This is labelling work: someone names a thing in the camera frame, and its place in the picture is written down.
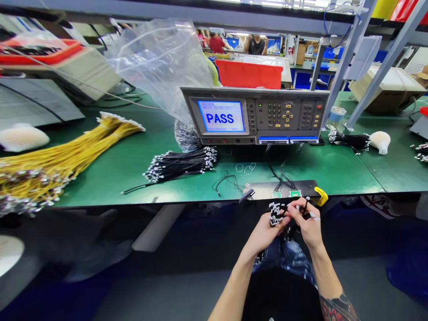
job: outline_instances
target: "green table surface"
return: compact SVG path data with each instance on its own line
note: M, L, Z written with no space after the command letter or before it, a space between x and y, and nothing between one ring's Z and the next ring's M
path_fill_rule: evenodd
M349 100L350 96L350 92L339 94L340 99L338 98L338 100L342 101L341 107L346 109L343 122L346 122L358 103L356 100ZM424 102L417 102L418 109L415 111L425 105ZM413 107L413 105L408 107L403 111L403 114L411 112ZM418 120L420 117L420 113L412 116L414 120ZM417 153L414 148L410 148L410 145L418 146L425 143L425 140L409 130L411 123L408 116L374 116L364 111L354 126L358 134L367 133L371 135L374 132L383 131L390 135L391 144L388 148L388 154L379 155L377 149L370 147L370 151L361 153L359 156L388 193L428 191L428 166L426 163L415 159L414 156Z
M350 92L341 92L337 98L344 101L342 107L350 115L355 101L348 99ZM140 103L155 106L150 97L144 96ZM265 146L221 146L218 147L218 163L215 170L205 174L185 177L158 185L139 189L127 195L122 191L145 184L142 176L155 155L168 150L179 152L174 138L174 119L163 111L150 110L138 106L116 109L86 107L82 109L85 119L75 120L66 125L44 128L51 138L48 147L68 142L84 131L97 126L99 111L109 111L141 123L146 132L136 133L122 139L102 154L65 189L55 206L81 207L121 204L147 204L157 198L157 203L174 202L215 202L237 200L241 193L230 183L224 181L218 190L211 186L224 172L236 174L238 183L277 182L264 161ZM370 148L360 157L350 148L328 143L328 133L323 132L325 146L304 145L301 152L297 146L273 146L270 163L278 172L280 164L287 159L285 172L295 181L316 180L328 195L352 195L428 190L424 185L426 170L424 165L414 159L411 144L420 144L423 139L411 135L408 117L374 117L363 114L355 129L357 133L369 134L383 130L391 135L390 152L381 156ZM238 173L237 164L244 167L257 163L250 175Z

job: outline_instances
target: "tattoo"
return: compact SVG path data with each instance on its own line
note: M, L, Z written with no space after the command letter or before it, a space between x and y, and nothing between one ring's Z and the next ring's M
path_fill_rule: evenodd
M320 296L324 321L359 321L354 307L344 293L337 299L326 299Z

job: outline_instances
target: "yellow wire bundle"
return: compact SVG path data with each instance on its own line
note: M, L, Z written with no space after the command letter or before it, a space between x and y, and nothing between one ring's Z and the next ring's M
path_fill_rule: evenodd
M0 158L0 216L34 213L59 200L64 187L109 147L140 124L101 112L100 125L75 140L23 155Z

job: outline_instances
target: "jeans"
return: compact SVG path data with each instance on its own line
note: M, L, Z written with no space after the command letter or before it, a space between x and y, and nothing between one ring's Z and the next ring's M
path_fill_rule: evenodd
M315 277L311 266L296 241L287 241L277 237L272 244L264 250L260 263L254 263L253 273L273 267L280 267L311 282L317 289Z

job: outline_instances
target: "red shirt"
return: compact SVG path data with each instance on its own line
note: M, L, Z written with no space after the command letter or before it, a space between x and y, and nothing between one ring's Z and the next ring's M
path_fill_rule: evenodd
M210 48L215 54L223 53L224 42L222 38L210 38Z

